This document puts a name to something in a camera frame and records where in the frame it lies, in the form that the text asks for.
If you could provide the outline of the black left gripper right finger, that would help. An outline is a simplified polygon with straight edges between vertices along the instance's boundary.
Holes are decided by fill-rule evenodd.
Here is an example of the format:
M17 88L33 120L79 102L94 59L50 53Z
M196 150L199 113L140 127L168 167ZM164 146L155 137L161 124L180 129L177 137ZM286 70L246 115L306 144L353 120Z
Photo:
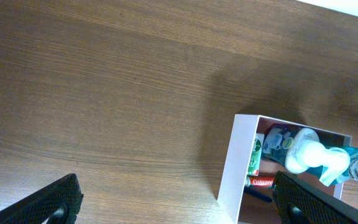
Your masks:
M282 223L358 224L358 209L292 174L277 172L272 189Z

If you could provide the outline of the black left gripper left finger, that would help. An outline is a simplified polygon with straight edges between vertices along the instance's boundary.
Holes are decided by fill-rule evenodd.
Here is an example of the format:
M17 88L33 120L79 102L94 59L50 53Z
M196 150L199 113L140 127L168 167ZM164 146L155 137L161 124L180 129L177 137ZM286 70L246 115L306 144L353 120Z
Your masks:
M74 223L83 194L68 174L0 211L0 223Z

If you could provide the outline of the blue disposable razor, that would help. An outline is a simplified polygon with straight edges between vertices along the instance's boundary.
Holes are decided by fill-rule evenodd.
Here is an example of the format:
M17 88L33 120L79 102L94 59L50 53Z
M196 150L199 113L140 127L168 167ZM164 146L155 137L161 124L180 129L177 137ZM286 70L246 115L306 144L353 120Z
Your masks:
M259 200L261 200L261 201L263 201L263 202L267 202L267 203L271 203L271 202L272 202L272 198L271 198L271 197L269 197L269 196L267 196L267 195L264 195L264 194L262 194L262 193L260 193L260 192L258 192L258 191L256 191L256 190L254 190L254 189L252 189L252 188L249 188L249 187L245 187L245 188L244 188L244 193L245 193L245 194L248 194L248 195L250 195L250 196L252 196L252 197L255 197L255 198L257 198L257 199L259 199Z

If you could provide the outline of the Colgate toothpaste tube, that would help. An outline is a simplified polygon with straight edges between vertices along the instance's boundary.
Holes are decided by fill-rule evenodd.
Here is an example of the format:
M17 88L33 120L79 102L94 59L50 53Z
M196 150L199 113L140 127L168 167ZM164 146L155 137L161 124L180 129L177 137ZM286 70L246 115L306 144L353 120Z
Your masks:
M274 177L247 176L245 181L246 187L271 188Z

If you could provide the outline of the green Dettol soap box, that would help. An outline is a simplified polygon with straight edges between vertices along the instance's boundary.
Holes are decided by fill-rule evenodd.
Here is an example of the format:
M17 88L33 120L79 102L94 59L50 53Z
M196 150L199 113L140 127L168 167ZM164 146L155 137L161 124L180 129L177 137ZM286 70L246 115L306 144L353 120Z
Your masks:
M265 137L264 134L261 134L261 133L255 134L247 175L250 175L250 176L258 176L259 175L264 137Z

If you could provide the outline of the white cardboard box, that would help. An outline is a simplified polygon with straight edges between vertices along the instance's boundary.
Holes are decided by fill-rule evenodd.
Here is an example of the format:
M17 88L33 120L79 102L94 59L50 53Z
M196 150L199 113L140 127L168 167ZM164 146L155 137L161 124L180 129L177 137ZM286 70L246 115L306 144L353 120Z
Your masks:
M257 133L267 133L274 124L292 124L315 129L323 143L329 146L351 146L352 136L325 129L310 127L263 115L236 114L232 125L226 161L217 201L233 223L282 223L274 202L267 203L250 195L244 195L248 165L251 159L254 138ZM273 161L262 160L260 176L273 176L277 171L286 171L284 166ZM297 176L324 193L339 200L344 183L325 187L318 178L302 173Z

